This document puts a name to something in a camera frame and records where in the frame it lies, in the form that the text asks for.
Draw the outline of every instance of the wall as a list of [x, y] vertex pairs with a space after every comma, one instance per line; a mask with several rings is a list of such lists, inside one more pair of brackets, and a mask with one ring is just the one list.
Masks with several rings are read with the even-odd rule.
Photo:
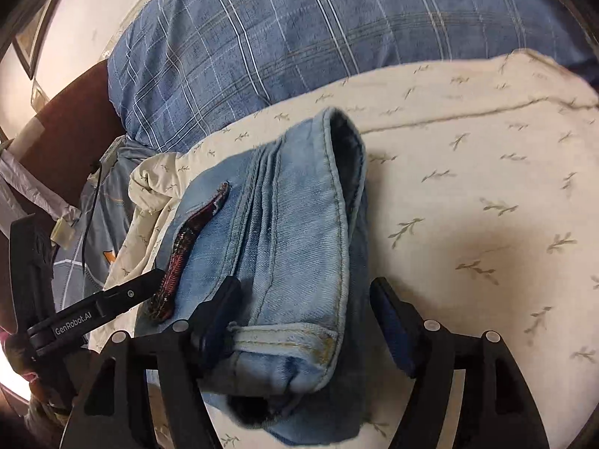
[[[139, 0], [60, 0], [40, 52], [36, 79], [48, 98], [94, 65]], [[13, 137], [35, 115], [31, 81], [14, 49], [0, 62], [0, 127]]]
[[0, 61], [0, 127], [14, 138], [33, 116], [31, 81], [11, 45]]

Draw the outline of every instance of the jeans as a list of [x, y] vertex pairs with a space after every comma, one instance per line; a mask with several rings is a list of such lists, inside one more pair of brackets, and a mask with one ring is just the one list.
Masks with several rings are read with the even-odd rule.
[[227, 275], [244, 290], [228, 352], [200, 381], [205, 400], [288, 444], [354, 437], [364, 411], [367, 305], [365, 149], [348, 118], [326, 109], [278, 140], [230, 157], [188, 186], [162, 241], [166, 269], [183, 223], [222, 183], [226, 202], [204, 226], [172, 319], [142, 314], [136, 336], [187, 319]]

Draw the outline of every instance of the gray fabric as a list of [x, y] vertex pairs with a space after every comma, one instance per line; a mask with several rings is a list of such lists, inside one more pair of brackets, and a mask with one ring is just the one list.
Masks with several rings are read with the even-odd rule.
[[62, 310], [100, 291], [109, 274], [111, 254], [117, 255], [129, 231], [135, 205], [129, 198], [131, 172], [155, 151], [126, 138], [117, 151], [117, 160], [103, 173], [98, 202], [86, 242], [86, 274], [82, 270], [83, 234], [92, 211], [95, 184], [88, 181], [81, 195], [82, 216], [68, 249], [60, 249], [54, 261], [52, 292], [56, 310]]

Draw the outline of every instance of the picture frame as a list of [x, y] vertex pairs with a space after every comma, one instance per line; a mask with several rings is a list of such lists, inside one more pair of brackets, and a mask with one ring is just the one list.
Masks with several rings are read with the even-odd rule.
[[60, 0], [45, 0], [23, 28], [13, 37], [13, 47], [29, 79], [33, 80], [41, 46]]
[[36, 113], [39, 113], [50, 99], [40, 87], [40, 84], [34, 79], [33, 86], [31, 88], [31, 107]]

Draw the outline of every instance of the jeans seam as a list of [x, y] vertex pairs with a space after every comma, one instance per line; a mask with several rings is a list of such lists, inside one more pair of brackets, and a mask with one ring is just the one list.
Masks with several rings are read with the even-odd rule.
[[[343, 252], [341, 251], [341, 220], [339, 217], [339, 210], [338, 210], [338, 205], [339, 205], [339, 192], [337, 191], [337, 187], [335, 187], [335, 178], [333, 176], [333, 172], [332, 172], [332, 166], [331, 166], [331, 160], [329, 158], [329, 151], [326, 149], [326, 128], [328, 128], [329, 133], [331, 130], [331, 120], [329, 117], [327, 117], [327, 113], [324, 113], [323, 115], [323, 119], [327, 119], [328, 120], [328, 127], [322, 126], [322, 144], [323, 144], [323, 148], [325, 150], [325, 157], [326, 157], [326, 163], [328, 165], [329, 168], [329, 176], [331, 178], [331, 186], [333, 187], [333, 190], [335, 192], [335, 219], [337, 221], [337, 239], [338, 239], [338, 244], [339, 244], [339, 253], [340, 253], [340, 258], [342, 258], [343, 256]], [[335, 339], [335, 349], [333, 351], [333, 353], [337, 352], [337, 348], [339, 346], [339, 338], [343, 337], [343, 333], [339, 332], [339, 325], [340, 325], [340, 316], [339, 316], [339, 311], [340, 311], [340, 304], [341, 304], [341, 290], [343, 289], [343, 272], [342, 272], [343, 266], [341, 266], [340, 271], [339, 271], [339, 284], [338, 284], [338, 288], [337, 288], [337, 305], [335, 307], [335, 318], [336, 318], [336, 326], [335, 326], [335, 331], [337, 332], [337, 338]], [[322, 379], [326, 376], [326, 374], [328, 373], [328, 371], [330, 370], [331, 367], [331, 363], [333, 361], [333, 359], [335, 358], [335, 355], [333, 354], [331, 356], [331, 358], [329, 359], [327, 366], [325, 367], [324, 373], [322, 374], [322, 376], [319, 378], [318, 382], [314, 384], [314, 386], [318, 386], [320, 385], [320, 383], [322, 382]]]
[[206, 295], [206, 298], [210, 297], [216, 290], [216, 288], [219, 286], [219, 281], [222, 278], [223, 275], [223, 271], [225, 269], [225, 264], [227, 263], [227, 257], [229, 256], [229, 247], [231, 246], [231, 243], [233, 241], [233, 230], [235, 229], [235, 219], [239, 216], [239, 209], [241, 207], [241, 202], [244, 202], [243, 205], [243, 214], [242, 216], [245, 215], [245, 211], [247, 210], [247, 205], [249, 203], [249, 197], [247, 198], [246, 201], [243, 201], [243, 196], [244, 193], [247, 189], [247, 184], [248, 182], [251, 183], [250, 178], [254, 177], [255, 175], [255, 171], [256, 171], [256, 160], [254, 159], [254, 165], [253, 168], [251, 170], [251, 172], [247, 175], [246, 180], [245, 180], [245, 184], [243, 187], [243, 192], [241, 193], [241, 197], [239, 202], [237, 203], [237, 209], [235, 210], [235, 214], [233, 214], [233, 220], [231, 222], [231, 228], [229, 229], [229, 239], [227, 240], [226, 246], [225, 246], [225, 254], [224, 254], [224, 259], [223, 262], [221, 263], [221, 271], [219, 272], [218, 276], [215, 279], [215, 284], [212, 286], [212, 289], [210, 290], [210, 292], [208, 292], [208, 295]]
[[269, 267], [269, 272], [268, 272], [268, 276], [269, 276], [269, 285], [266, 288], [266, 290], [264, 291], [264, 296], [262, 297], [262, 302], [260, 303], [260, 308], [258, 309], [258, 313], [256, 314], [256, 318], [254, 319], [254, 324], [252, 324], [253, 326], [256, 325], [256, 322], [258, 322], [258, 319], [260, 318], [260, 314], [262, 313], [262, 308], [264, 307], [264, 302], [266, 301], [266, 297], [268, 295], [268, 291], [271, 289], [271, 287], [273, 286], [273, 279], [274, 279], [274, 258], [277, 254], [277, 216], [279, 214], [279, 174], [281, 171], [280, 168], [280, 150], [281, 147], [285, 144], [285, 136], [283, 135], [280, 141], [280, 145], [279, 147], [277, 147], [277, 158], [276, 158], [276, 163], [275, 163], [275, 174], [274, 174], [274, 178], [273, 178], [273, 186], [274, 186], [274, 190], [273, 190], [273, 195], [274, 195], [274, 211], [273, 211], [273, 228], [272, 228], [272, 232], [273, 232], [273, 252], [272, 252], [272, 256], [271, 256], [271, 261], [272, 264]]

